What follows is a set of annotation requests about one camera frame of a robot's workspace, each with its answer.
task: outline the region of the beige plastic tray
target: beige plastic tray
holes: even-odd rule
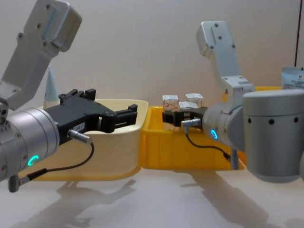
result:
[[[47,173],[39,178],[44,181],[95,181],[115,180],[135,174],[140,168],[141,128],[146,117],[148,102],[141,100],[96,100],[113,111],[138,105],[136,125],[116,129],[111,134],[87,132],[93,139],[95,153],[85,165],[67,170]],[[35,166],[21,172],[19,176],[42,169],[57,168],[77,164],[88,157],[91,147],[71,140],[61,145],[58,151]]]

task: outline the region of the cylindrical joint housing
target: cylindrical joint housing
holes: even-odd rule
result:
[[[56,152],[59,132],[43,110],[30,108],[8,115],[0,127],[0,181]]]
[[[243,109],[225,113],[227,104],[217,103],[208,108],[203,117],[203,130],[211,139],[234,149],[244,150]]]
[[[304,91],[247,93],[243,111],[248,170],[267,182],[296,180],[304,151]]]

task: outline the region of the small box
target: small box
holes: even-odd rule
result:
[[[186,94],[186,97],[189,102],[196,103],[198,108],[204,106],[204,97],[201,94]]]
[[[179,102],[179,104],[180,104],[180,108],[198,108],[196,103],[189,101]]]
[[[165,111],[178,111],[180,110],[179,98],[176,95],[162,96],[162,106]]]

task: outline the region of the white cone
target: white cone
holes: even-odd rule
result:
[[[46,92],[44,94],[43,109],[60,104],[55,83],[55,76],[52,65],[48,67]]]

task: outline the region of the tabletop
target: tabletop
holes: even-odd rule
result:
[[[0,183],[0,228],[304,228],[304,182],[141,169],[115,181]]]

